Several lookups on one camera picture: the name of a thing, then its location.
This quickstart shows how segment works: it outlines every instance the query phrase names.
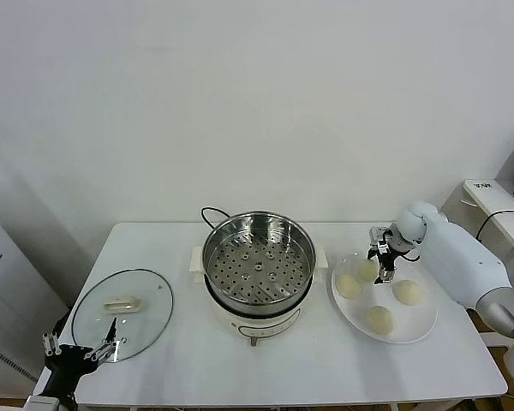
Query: white plate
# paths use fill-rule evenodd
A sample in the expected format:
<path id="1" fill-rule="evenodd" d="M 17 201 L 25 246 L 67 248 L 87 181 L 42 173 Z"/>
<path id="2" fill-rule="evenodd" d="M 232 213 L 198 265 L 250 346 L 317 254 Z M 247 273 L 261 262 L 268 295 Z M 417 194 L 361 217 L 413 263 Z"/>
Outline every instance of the white plate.
<path id="1" fill-rule="evenodd" d="M 358 330 L 387 343 L 414 343 L 426 337 L 436 324 L 438 308 L 433 295 L 428 290 L 427 281 L 417 270 L 419 264 L 410 263 L 402 258 L 396 260 L 396 274 L 394 281 L 386 284 L 373 284 L 362 282 L 356 274 L 356 267 L 364 260 L 357 254 L 353 254 L 339 261 L 332 273 L 332 293 L 339 310 Z M 351 300 L 342 297 L 335 286 L 336 276 L 344 271 L 351 275 L 362 285 L 362 293 L 359 298 Z M 417 306 L 406 306 L 400 302 L 392 287 L 400 280 L 413 280 L 421 286 L 423 302 Z M 381 336 L 368 327 L 366 311 L 371 306 L 383 306 L 388 308 L 396 321 L 394 331 L 388 336 Z"/>

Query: black power cord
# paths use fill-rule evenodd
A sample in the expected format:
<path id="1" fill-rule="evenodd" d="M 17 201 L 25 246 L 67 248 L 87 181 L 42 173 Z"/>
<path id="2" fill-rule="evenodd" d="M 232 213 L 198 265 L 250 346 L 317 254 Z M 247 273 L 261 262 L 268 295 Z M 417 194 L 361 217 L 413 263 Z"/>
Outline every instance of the black power cord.
<path id="1" fill-rule="evenodd" d="M 405 255 L 402 256 L 403 259 L 406 261 L 409 261 L 410 263 L 415 263 L 416 261 L 419 261 L 421 259 L 421 255 L 417 255 L 414 259 L 410 259 L 406 257 Z"/>
<path id="2" fill-rule="evenodd" d="M 201 211 L 200 211 L 200 215 L 202 216 L 202 220 L 204 220 L 206 222 L 206 224 L 209 225 L 212 229 L 215 229 L 215 227 L 206 218 L 206 214 L 205 213 L 206 213 L 207 210 L 219 212 L 219 213 L 223 214 L 225 217 L 230 218 L 230 216 L 226 212 L 224 212 L 223 210 L 221 210 L 219 208 L 215 208 L 215 207 L 204 207 L 204 208 L 202 208 Z"/>
<path id="3" fill-rule="evenodd" d="M 494 212 L 493 214 L 490 214 L 487 216 L 486 220 L 483 222 L 483 224 L 481 225 L 480 229 L 478 230 L 478 233 L 476 234 L 476 240 L 478 240 L 479 242 L 481 242 L 480 240 L 480 234 L 481 232 L 483 231 L 484 227 L 486 226 L 487 222 L 489 220 L 491 220 L 492 217 L 495 217 L 499 214 L 514 214 L 514 210 L 505 210 L 505 211 L 496 211 Z"/>

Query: stainless steel steamer basket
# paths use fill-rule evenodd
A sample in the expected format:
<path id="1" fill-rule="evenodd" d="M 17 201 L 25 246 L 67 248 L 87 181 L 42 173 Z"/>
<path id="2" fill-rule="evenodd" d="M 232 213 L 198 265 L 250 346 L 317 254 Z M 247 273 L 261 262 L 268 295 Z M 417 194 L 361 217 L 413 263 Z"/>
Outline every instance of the stainless steel steamer basket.
<path id="1" fill-rule="evenodd" d="M 206 286 L 223 308 L 251 319 L 287 313 L 307 295 L 314 244 L 293 220 L 269 211 L 229 217 L 202 250 Z"/>

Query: robotic arm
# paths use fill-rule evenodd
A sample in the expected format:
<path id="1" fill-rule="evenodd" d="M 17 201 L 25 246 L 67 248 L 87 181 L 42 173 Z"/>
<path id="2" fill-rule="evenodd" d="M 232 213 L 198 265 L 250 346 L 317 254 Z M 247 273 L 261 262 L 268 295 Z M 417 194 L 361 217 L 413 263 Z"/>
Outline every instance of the robotic arm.
<path id="1" fill-rule="evenodd" d="M 80 378 L 97 370 L 117 347 L 117 320 L 97 348 L 59 345 L 56 334 L 44 334 L 45 366 L 51 375 L 42 393 L 28 397 L 23 411 L 77 411 L 75 390 Z"/>
<path id="2" fill-rule="evenodd" d="M 379 260 L 378 282 L 390 282 L 395 259 L 416 248 L 421 262 L 454 301 L 475 309 L 499 334 L 514 338 L 514 289 L 505 266 L 436 207 L 416 202 L 391 227 L 371 228 L 370 237 L 368 258 L 376 255 Z M 505 364 L 514 377 L 514 345 L 505 354 Z"/>

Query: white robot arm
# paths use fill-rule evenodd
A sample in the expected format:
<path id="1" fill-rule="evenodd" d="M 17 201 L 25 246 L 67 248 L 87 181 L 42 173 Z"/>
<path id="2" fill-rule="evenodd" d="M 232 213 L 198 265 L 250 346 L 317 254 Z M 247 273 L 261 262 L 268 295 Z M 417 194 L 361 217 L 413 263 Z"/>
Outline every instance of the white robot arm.
<path id="1" fill-rule="evenodd" d="M 370 235 L 369 256 L 379 259 L 380 281 L 391 281 L 394 259 L 416 248 L 421 263 L 454 301 L 474 308 L 493 330 L 514 338 L 514 289 L 505 266 L 436 207 L 416 202 L 390 228 L 373 228 Z M 514 377 L 514 345 L 505 355 L 505 364 Z"/>

